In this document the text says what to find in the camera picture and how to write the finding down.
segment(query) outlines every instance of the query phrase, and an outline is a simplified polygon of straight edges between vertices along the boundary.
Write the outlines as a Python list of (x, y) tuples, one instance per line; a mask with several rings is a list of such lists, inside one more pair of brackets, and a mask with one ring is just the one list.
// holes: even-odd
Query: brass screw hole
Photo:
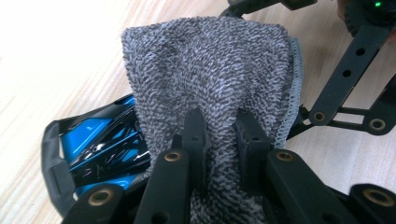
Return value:
[(326, 116), (322, 112), (317, 112), (314, 115), (316, 121), (323, 121), (326, 119)]
[(382, 131), (385, 128), (386, 123), (382, 119), (372, 119), (369, 123), (369, 126), (371, 129), (376, 131)]
[(293, 156), (288, 152), (278, 152), (276, 153), (276, 157), (281, 161), (292, 161), (294, 160)]
[(181, 155), (178, 152), (169, 152), (165, 155), (167, 161), (178, 161), (181, 159)]
[(114, 192), (112, 189), (99, 189), (90, 196), (88, 204), (92, 206), (101, 206), (110, 202), (113, 196)]
[(378, 189), (365, 189), (363, 191), (363, 195), (372, 203), (376, 203), (384, 207), (392, 207), (395, 205), (395, 201), (390, 198), (387, 193)]

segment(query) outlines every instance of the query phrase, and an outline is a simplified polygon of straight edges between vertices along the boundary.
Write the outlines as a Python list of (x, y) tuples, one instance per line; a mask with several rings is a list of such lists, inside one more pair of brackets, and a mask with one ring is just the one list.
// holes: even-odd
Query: toy car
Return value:
[(76, 196), (99, 183), (128, 189), (150, 165), (132, 94), (44, 133), (42, 170), (52, 202), (64, 215)]

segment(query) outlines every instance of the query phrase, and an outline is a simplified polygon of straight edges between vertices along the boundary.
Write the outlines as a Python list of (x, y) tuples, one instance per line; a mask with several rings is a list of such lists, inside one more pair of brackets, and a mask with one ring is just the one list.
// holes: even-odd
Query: mounting hole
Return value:
[(365, 189), (363, 191), (363, 195), (372, 203), (376, 203), (384, 207), (392, 207), (395, 205), (395, 201), (390, 198), (387, 193), (378, 189)]
[(169, 152), (165, 155), (167, 161), (178, 161), (181, 159), (181, 155), (178, 152)]
[(341, 218), (334, 213), (325, 212), (321, 215), (321, 218), (329, 224), (342, 223)]
[(276, 157), (281, 161), (292, 161), (294, 160), (293, 156), (288, 152), (278, 152), (276, 153)]
[(358, 50), (356, 50), (356, 55), (361, 56), (361, 55), (363, 55), (365, 52), (366, 52), (365, 49), (358, 49)]
[(114, 192), (112, 189), (99, 189), (90, 196), (88, 204), (92, 206), (101, 206), (110, 202), (113, 196)]
[(372, 119), (369, 123), (369, 126), (371, 129), (376, 131), (382, 131), (385, 128), (386, 123), (382, 119)]
[(169, 220), (169, 214), (165, 212), (159, 212), (151, 217), (151, 223), (153, 224), (165, 224), (168, 223)]
[(350, 70), (345, 70), (343, 72), (343, 77), (350, 77), (350, 75), (352, 75), (352, 72)]
[(326, 116), (322, 112), (317, 112), (315, 113), (314, 118), (316, 121), (323, 121)]

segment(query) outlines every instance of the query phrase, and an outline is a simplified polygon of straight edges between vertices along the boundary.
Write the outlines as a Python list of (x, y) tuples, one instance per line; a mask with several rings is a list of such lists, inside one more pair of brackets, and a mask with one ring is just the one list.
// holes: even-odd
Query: gray cloth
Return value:
[(295, 66), (286, 30), (226, 17), (179, 19), (129, 28), (122, 45), (152, 164), (183, 133), (186, 112), (203, 113), (213, 145), (208, 194), (193, 193), (191, 223), (263, 223), (259, 200), (240, 188), (233, 124), (246, 108), (274, 143), (298, 107), (290, 105)]

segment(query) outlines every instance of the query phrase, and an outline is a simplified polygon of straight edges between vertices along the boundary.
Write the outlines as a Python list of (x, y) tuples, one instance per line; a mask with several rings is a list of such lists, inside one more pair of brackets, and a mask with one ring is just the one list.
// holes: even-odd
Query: wooden table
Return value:
[[(0, 222), (59, 223), (41, 175), (46, 125), (132, 92), (120, 35), (126, 27), (182, 17), (218, 16), (226, 0), (0, 2)], [(280, 23), (300, 40), (311, 108), (351, 41), (335, 1), (289, 11), (278, 4), (247, 20)], [(386, 44), (347, 100), (368, 108), (396, 73), (396, 43)], [(396, 191), (396, 131), (316, 127), (289, 140), (325, 184), (345, 193), (356, 183)]]

